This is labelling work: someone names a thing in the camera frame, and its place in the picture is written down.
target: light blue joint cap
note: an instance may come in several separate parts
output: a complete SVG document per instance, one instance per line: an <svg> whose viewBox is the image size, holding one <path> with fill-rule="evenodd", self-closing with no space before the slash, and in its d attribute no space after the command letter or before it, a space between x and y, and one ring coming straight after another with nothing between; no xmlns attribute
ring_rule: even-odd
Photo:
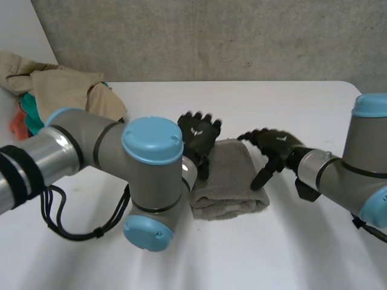
<svg viewBox="0 0 387 290"><path fill-rule="evenodd" d="M66 111L71 111L71 110L81 110L81 111L84 111L83 109L80 109L80 108L69 108L69 107L60 108L60 109L56 110L55 112L53 112L51 114L51 116L49 116L49 118L46 121L45 127L48 127L53 122L53 120L57 116L59 116L61 113L64 113Z"/></svg>
<svg viewBox="0 0 387 290"><path fill-rule="evenodd" d="M170 164L183 154L183 136L179 126L161 117L134 120L123 130L122 146L126 153L150 165Z"/></svg>
<svg viewBox="0 0 387 290"><path fill-rule="evenodd" d="M364 118L387 117L387 94L365 94L356 99L352 115Z"/></svg>
<svg viewBox="0 0 387 290"><path fill-rule="evenodd" d="M152 252L164 251L174 233L164 224L147 216L129 215L123 234L133 245Z"/></svg>
<svg viewBox="0 0 387 290"><path fill-rule="evenodd" d="M359 218L378 228L387 227L387 186L368 198L360 211Z"/></svg>

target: white table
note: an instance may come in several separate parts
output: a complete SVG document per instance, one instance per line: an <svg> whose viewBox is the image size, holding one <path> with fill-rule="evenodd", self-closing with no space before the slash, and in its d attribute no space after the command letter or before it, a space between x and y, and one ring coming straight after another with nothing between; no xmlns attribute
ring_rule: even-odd
<svg viewBox="0 0 387 290"><path fill-rule="evenodd" d="M274 127L339 156L360 94L345 82L110 85L131 119L177 120L202 110L223 119L219 139ZM257 166L264 164L250 149ZM125 186L92 168L57 184L68 194L65 228L79 233L107 221ZM123 220L99 240L63 240L45 227L35 199L0 217L0 289L387 288L387 245L355 229L347 211L323 196L315 203L299 199L289 171L265 189L271 205L259 214L206 222L187 213L184 230L162 253L132 246L122 235Z"/></svg>

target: khaki fabric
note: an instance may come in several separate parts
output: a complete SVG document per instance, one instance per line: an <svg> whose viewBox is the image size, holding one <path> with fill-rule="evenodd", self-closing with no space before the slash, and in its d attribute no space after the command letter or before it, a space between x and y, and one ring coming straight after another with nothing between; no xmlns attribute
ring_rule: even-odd
<svg viewBox="0 0 387 290"><path fill-rule="evenodd" d="M62 107L86 109L115 121L124 117L125 105L102 81L102 73L75 71L0 51L0 86L14 95L33 95L43 122Z"/></svg>
<svg viewBox="0 0 387 290"><path fill-rule="evenodd" d="M96 84L89 93L86 111L118 121L126 116L127 110L121 99L103 83Z"/></svg>
<svg viewBox="0 0 387 290"><path fill-rule="evenodd" d="M47 118L62 107L85 109L90 87L103 81L102 74L52 69L31 73L39 117Z"/></svg>

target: green cloth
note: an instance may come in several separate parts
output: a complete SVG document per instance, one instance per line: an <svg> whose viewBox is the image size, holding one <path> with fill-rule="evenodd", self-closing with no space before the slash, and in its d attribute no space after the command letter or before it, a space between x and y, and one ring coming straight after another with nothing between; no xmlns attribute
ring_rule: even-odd
<svg viewBox="0 0 387 290"><path fill-rule="evenodd" d="M28 130L30 130L33 135L37 135L39 130L44 127L44 124L39 118L35 97L29 93L26 93L20 99L20 105L22 106L24 112L27 114L27 116L24 118L24 123L27 125Z"/></svg>

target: black cable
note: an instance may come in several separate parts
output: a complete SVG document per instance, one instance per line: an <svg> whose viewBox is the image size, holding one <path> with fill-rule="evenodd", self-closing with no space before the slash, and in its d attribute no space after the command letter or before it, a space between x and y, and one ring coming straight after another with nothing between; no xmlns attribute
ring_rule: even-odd
<svg viewBox="0 0 387 290"><path fill-rule="evenodd" d="M367 225L365 221L361 220L354 214L351 213L351 215L353 217L352 222L357 229L363 228L367 233L372 234L374 237L378 238L382 242L387 243L387 234L384 234L376 228Z"/></svg>
<svg viewBox="0 0 387 290"><path fill-rule="evenodd" d="M54 199L53 192L58 192L58 194L60 194L61 196L59 208L56 214L56 224L51 220L51 216L50 216L51 207L53 205L53 199ZM80 242L84 240L90 240L95 237L100 238L106 232L114 228L119 223L119 221L123 216L124 211L128 207L130 198L131 198L131 194L129 191L129 185L127 185L124 189L124 192L120 198L120 201L117 207L113 212L113 215L110 217L107 223L102 227L96 228L93 232L87 233L87 234L71 234L64 229L61 219L62 219L62 212L63 212L63 208L65 207L67 197L66 197L66 193L58 186L51 185L41 193L41 213L42 213L43 220L53 232L55 232L61 237L64 237L65 239Z"/></svg>

